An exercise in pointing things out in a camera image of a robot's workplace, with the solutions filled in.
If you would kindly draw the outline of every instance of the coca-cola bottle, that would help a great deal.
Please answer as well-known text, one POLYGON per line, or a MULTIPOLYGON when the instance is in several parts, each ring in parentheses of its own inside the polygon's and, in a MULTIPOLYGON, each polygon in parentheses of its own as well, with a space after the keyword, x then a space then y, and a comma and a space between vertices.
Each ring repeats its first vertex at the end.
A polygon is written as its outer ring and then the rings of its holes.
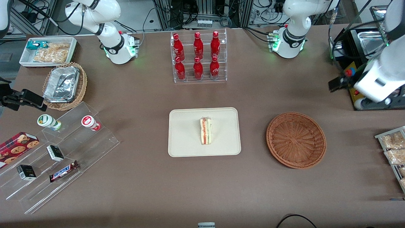
POLYGON ((180 61, 184 60, 184 48, 183 44, 181 43, 179 39, 179 34, 175 33, 173 34, 173 39, 175 40, 173 47, 175 49, 175 54, 176 56, 180 57, 180 61))
POLYGON ((201 81, 203 79, 203 65, 200 62, 199 57, 194 58, 194 77, 197 81, 201 81))
POLYGON ((204 45, 199 32, 194 33, 194 53, 202 60, 204 58, 204 45))
POLYGON ((209 71, 211 72, 211 79, 218 79, 218 72, 220 70, 220 64, 218 63, 218 56, 212 57, 212 62, 209 65, 209 71))
POLYGON ((180 60, 180 57, 176 56, 175 57, 175 70, 176 70, 176 74, 177 77, 179 78, 180 81, 184 81, 185 80, 185 69, 184 69, 184 65, 180 60))
POLYGON ((211 57, 212 56, 219 56, 220 55, 220 39, 218 31, 214 31, 212 33, 212 41, 211 41, 211 57))

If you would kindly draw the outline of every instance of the acrylic bottle rack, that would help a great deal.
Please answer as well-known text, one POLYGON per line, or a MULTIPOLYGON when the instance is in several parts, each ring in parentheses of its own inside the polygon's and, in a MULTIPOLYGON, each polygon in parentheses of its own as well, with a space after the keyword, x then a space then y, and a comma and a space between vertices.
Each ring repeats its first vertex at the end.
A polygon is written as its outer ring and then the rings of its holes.
POLYGON ((227 76, 227 38, 226 38, 226 30, 225 29, 217 29, 217 30, 198 30, 201 34, 201 40, 204 44, 204 58, 201 60, 201 64, 203 67, 203 78, 201 81, 197 81, 194 78, 194 32, 190 31, 176 31, 171 33, 170 38, 170 48, 172 53, 172 65, 173 65, 173 76, 174 81, 178 82, 217 82, 217 81, 226 81, 227 76), (212 80, 210 77, 210 70, 209 65, 211 63, 211 41, 212 41, 212 33, 214 31, 218 31, 219 33, 219 40, 220 40, 220 54, 218 56, 218 63, 220 64, 220 69, 218 73, 218 79, 212 80), (184 56, 185 59, 183 61, 184 68, 185 68, 185 80, 180 81, 177 77, 176 70, 175 70, 175 52, 173 48, 174 39, 173 34, 179 34, 180 41, 183 43, 184 47, 184 56))
POLYGON ((52 131, 44 128, 36 136, 40 140, 38 147, 28 151, 13 164, 4 167, 0 174, 0 187, 7 200, 18 200, 25 214, 32 214, 61 192, 66 186, 81 176, 88 168, 119 144, 110 130, 102 125, 97 111, 85 102, 65 113, 58 120, 61 129, 52 131), (92 131, 81 125, 81 119, 91 115, 100 122, 102 128, 92 131), (49 145, 57 145, 64 159, 54 161, 46 149, 49 145), (62 178, 50 182, 49 176, 77 160, 79 168, 69 172, 62 178), (16 167, 20 164, 33 167, 37 176, 32 181, 21 180, 16 167))

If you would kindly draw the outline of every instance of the wicker basket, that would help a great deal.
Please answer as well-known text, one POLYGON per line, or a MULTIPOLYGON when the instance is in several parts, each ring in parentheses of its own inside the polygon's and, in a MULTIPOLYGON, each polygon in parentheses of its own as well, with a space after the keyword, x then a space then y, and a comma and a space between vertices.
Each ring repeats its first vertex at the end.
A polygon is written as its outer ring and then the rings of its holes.
POLYGON ((318 164, 326 151, 326 138, 310 117, 287 112, 275 117, 267 127, 267 145, 282 164, 306 169, 318 164))
MULTIPOLYGON (((78 106, 80 104, 80 102, 83 100, 84 94, 86 93, 87 76, 86 76, 86 72, 84 72, 83 68, 77 63, 69 62, 69 63, 62 64, 60 66, 57 66, 57 68, 60 68, 60 67, 77 67, 80 70, 79 81, 77 82, 76 97, 70 103, 50 103, 50 102, 47 102, 44 100, 44 104, 46 104, 51 109, 57 109, 59 111, 67 111, 69 109, 72 109, 72 108, 78 106)), ((45 92, 50 75, 51 75, 51 73, 49 73, 48 77, 45 79, 45 83, 42 88, 42 92, 45 92)))

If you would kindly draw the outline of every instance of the snickers bar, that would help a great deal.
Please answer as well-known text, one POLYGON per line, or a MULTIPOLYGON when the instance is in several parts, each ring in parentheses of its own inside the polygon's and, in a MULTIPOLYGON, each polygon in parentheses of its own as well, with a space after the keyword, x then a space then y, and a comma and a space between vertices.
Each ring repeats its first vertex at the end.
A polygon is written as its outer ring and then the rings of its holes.
POLYGON ((57 171, 54 175, 50 175, 49 179, 51 180, 51 183, 54 182, 56 179, 64 176, 65 174, 69 173, 70 171, 74 170, 77 167, 79 167, 79 165, 77 164, 77 161, 74 161, 74 162, 70 163, 68 166, 66 166, 65 168, 57 171))

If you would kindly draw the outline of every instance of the brown table surface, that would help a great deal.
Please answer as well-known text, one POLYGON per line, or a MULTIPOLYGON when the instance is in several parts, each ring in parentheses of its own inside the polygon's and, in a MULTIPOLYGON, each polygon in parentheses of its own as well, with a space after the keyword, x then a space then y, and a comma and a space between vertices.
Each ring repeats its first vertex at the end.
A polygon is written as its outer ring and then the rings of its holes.
MULTIPOLYGON (((336 36, 342 26, 335 26, 336 36)), ((228 29, 228 81, 173 82, 170 33, 147 34, 139 57, 114 65, 95 36, 76 37, 73 59, 87 73, 84 101, 121 144, 33 215, 0 199, 0 227, 275 227, 286 214, 318 227, 402 227, 405 202, 374 135, 404 125, 405 111, 353 111, 345 90, 329 93, 338 75, 328 58, 327 26, 313 26, 294 59, 269 53, 242 29, 228 29), (173 109, 234 107, 242 151, 236 156, 173 158, 167 153, 173 109), (308 170, 280 164, 265 129, 276 115, 301 112, 324 130, 327 151, 308 170)), ((21 67, 15 89, 42 94, 49 69, 21 67)), ((65 112, 48 109, 59 117, 65 112)), ((36 133, 42 112, 21 107, 0 118, 0 142, 36 133)), ((289 218, 281 227, 311 227, 289 218)))

